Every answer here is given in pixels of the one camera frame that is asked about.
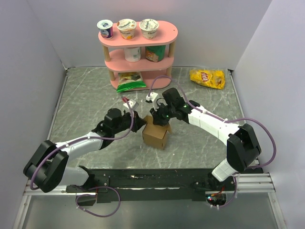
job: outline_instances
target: yogurt cup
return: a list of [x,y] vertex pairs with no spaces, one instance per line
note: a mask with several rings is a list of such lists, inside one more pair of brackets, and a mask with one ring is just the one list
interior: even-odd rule
[[105,39],[110,39],[113,36],[113,22],[111,20],[101,20],[97,23],[101,36]]
[[129,62],[137,62],[141,59],[141,47],[124,48],[125,59]]
[[144,19],[140,22],[142,35],[146,39],[152,39],[157,35],[159,23],[154,19]]
[[134,37],[137,23],[132,19],[122,19],[116,24],[116,26],[118,27],[122,37],[129,40]]

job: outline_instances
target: yellow chip bag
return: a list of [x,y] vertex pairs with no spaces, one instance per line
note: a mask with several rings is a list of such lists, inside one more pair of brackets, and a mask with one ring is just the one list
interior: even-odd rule
[[224,88],[224,72],[221,70],[190,70],[190,79],[202,86]]

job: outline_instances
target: white object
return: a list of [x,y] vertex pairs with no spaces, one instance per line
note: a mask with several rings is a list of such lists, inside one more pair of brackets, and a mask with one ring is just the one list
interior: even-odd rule
[[141,48],[124,48],[125,59],[129,62],[137,62],[141,59]]
[[[67,141],[67,142],[57,142],[56,146],[60,147],[62,145],[67,145],[67,147],[61,149],[62,151],[65,151],[69,155],[68,162],[76,159],[84,154],[87,154],[89,152],[100,150],[103,144],[103,140],[101,139],[93,139],[88,137],[101,137],[97,133],[89,132],[88,134],[75,138],[73,140]],[[73,145],[68,145],[67,143],[74,141],[79,138],[86,138],[85,140],[82,140],[78,143],[75,143]]]
[[101,20],[97,23],[97,28],[99,28],[101,36],[105,39],[113,37],[112,26],[113,22],[111,20]]
[[159,94],[158,93],[155,93],[155,92],[151,92],[150,96],[146,96],[146,101],[147,102],[152,102],[152,106],[154,108],[155,111],[157,111],[158,109],[158,104],[157,104],[157,100],[158,100],[159,97]]
[[132,19],[122,19],[117,23],[120,34],[124,39],[131,39],[134,37],[134,31],[137,23]]
[[142,35],[146,39],[152,39],[156,36],[159,23],[154,19],[144,19],[139,24]]
[[59,185],[82,186],[89,178],[88,173],[80,167],[66,167]]
[[239,125],[225,123],[224,121],[220,121],[217,118],[208,115],[208,111],[203,106],[200,106],[199,109],[203,112],[201,113],[200,111],[193,109],[188,115],[189,123],[209,132],[227,145],[229,134],[235,134],[239,130]]
[[220,182],[226,180],[229,176],[232,176],[237,171],[233,169],[227,158],[223,160],[215,169],[212,171],[212,175]]
[[[128,104],[133,111],[135,111],[135,109],[137,109],[137,107],[139,106],[138,102],[133,99],[128,100]],[[123,106],[129,111],[127,103],[124,103]]]

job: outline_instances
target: cardboard box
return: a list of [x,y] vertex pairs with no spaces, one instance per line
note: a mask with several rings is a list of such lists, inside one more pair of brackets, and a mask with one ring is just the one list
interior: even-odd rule
[[149,146],[164,149],[168,132],[172,133],[171,126],[169,124],[166,126],[154,125],[153,117],[149,115],[147,115],[144,120],[147,122],[147,125],[142,132],[143,142]]

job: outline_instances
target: white wall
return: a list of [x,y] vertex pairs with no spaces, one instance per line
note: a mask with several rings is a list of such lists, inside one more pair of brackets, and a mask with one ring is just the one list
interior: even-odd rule
[[[305,226],[305,1],[273,0],[234,71],[246,116],[266,124],[270,171],[288,228]],[[259,132],[261,161],[271,144]]]
[[28,0],[65,67],[104,66],[96,23],[170,21],[175,66],[235,69],[271,0]]
[[26,0],[0,1],[0,228],[11,229],[22,170],[47,137],[64,68]]

